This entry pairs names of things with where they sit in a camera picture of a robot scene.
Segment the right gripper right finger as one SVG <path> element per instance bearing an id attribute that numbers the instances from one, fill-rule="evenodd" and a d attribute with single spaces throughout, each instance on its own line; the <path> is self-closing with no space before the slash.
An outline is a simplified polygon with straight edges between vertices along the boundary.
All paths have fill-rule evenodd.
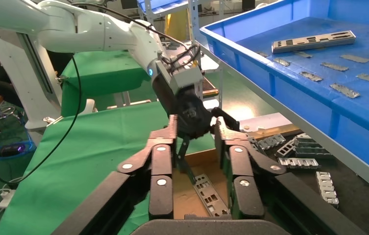
<path id="1" fill-rule="evenodd" d="M 364 231 L 300 178 L 256 151 L 246 134 L 214 124 L 215 147 L 235 220 L 265 221 L 281 235 L 362 235 Z"/>

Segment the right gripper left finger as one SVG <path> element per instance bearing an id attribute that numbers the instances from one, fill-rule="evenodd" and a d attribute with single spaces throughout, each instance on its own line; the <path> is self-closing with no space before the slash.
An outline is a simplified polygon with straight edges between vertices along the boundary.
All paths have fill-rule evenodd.
<path id="1" fill-rule="evenodd" d="M 145 147 L 121 162 L 53 234 L 116 235 L 146 197 L 150 219 L 172 219 L 176 139 L 177 115 L 171 115 L 167 127 L 152 131 Z"/>

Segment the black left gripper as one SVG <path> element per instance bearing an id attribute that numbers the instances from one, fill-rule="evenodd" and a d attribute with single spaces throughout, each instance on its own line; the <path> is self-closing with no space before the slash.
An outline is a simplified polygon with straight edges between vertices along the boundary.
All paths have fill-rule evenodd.
<path id="1" fill-rule="evenodd" d="M 226 126 L 240 132 L 240 122 L 219 107 L 209 112 L 202 100 L 195 93 L 195 86 L 180 88 L 174 93 L 162 75 L 152 81 L 152 88 L 168 116 L 177 116 L 177 135 L 182 138 L 182 144 L 176 155 L 176 168 L 186 173 L 191 184 L 196 183 L 194 173 L 185 159 L 190 139 L 204 136 L 211 129 L 212 116 L 222 117 Z"/>

